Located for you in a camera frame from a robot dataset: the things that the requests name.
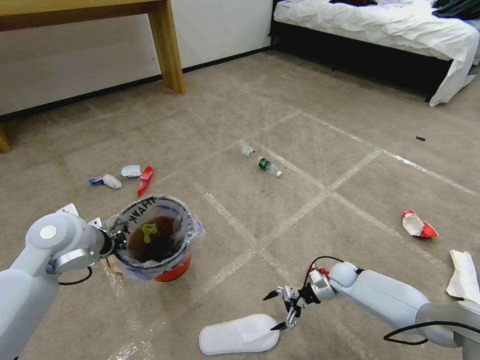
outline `white bedsheet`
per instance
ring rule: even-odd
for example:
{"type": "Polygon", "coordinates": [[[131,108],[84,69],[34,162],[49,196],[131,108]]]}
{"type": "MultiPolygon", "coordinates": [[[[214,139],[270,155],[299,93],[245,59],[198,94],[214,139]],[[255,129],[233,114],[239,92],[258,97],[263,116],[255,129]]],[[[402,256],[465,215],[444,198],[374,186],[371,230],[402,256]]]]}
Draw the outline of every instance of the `white bedsheet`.
{"type": "Polygon", "coordinates": [[[468,75],[479,46],[479,32],[459,19],[432,15],[427,0],[356,7],[329,0],[287,0],[277,4],[274,19],[325,33],[453,59],[429,105],[447,103],[474,75],[468,75]]]}

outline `beige carpet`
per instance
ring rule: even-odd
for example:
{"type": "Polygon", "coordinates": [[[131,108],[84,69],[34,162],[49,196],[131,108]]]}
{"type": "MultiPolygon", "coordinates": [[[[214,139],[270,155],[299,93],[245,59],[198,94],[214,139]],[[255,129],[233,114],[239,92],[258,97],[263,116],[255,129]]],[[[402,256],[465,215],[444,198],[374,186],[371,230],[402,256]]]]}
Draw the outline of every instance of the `beige carpet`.
{"type": "MultiPolygon", "coordinates": [[[[183,200],[207,229],[176,281],[123,279],[97,263],[89,281],[62,287],[20,359],[205,358],[204,326],[253,313],[282,321],[282,301],[262,298],[276,285],[301,285],[319,255],[452,301],[448,251],[480,259],[478,79],[430,108],[405,89],[269,51],[185,82],[185,96],[152,83],[5,124],[12,151],[0,154],[1,268],[37,218],[73,202],[87,221],[106,219],[135,200],[138,180],[120,178],[128,164],[153,166],[147,194],[183,200]],[[240,138],[283,177],[243,156],[240,138]],[[89,186],[106,173],[123,188],[89,186]],[[409,236],[401,226],[409,208],[440,236],[409,236]]],[[[461,358],[430,343],[384,342],[388,331],[339,298],[309,306],[269,352],[217,359],[461,358]]]]}

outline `disposable slipper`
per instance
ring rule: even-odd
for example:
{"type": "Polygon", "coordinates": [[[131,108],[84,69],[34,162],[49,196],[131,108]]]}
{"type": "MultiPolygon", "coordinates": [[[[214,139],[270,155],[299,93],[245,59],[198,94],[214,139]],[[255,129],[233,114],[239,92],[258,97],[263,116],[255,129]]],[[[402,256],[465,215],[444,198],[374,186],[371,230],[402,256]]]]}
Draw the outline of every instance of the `disposable slipper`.
{"type": "Polygon", "coordinates": [[[209,325],[198,337],[200,350],[206,355],[263,352],[279,340],[280,331],[270,330],[275,325],[275,319],[266,314],[209,325]]]}

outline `wooden bench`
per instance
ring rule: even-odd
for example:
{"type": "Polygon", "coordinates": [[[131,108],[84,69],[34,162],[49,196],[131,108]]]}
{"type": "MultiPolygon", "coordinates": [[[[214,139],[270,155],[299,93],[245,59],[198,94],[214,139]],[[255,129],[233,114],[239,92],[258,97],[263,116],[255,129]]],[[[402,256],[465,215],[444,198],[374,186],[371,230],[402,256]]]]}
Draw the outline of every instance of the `wooden bench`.
{"type": "MultiPolygon", "coordinates": [[[[185,94],[170,0],[1,0],[0,31],[138,14],[148,14],[163,83],[185,94]]],[[[7,149],[0,129],[0,150],[7,149]]]]}

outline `table leg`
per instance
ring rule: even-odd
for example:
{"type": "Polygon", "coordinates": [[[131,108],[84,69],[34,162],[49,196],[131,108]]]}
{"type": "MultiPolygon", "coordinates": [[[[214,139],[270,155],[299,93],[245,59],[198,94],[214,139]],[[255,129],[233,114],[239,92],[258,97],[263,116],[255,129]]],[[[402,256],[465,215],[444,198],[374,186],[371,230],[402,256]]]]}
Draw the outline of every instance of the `table leg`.
{"type": "Polygon", "coordinates": [[[180,63],[179,46],[175,32],[170,0],[159,1],[148,13],[156,55],[163,83],[177,93],[185,94],[184,74],[180,63]]]}
{"type": "Polygon", "coordinates": [[[8,153],[10,151],[9,143],[7,142],[7,137],[3,129],[0,127],[0,150],[4,153],[8,153]]]}

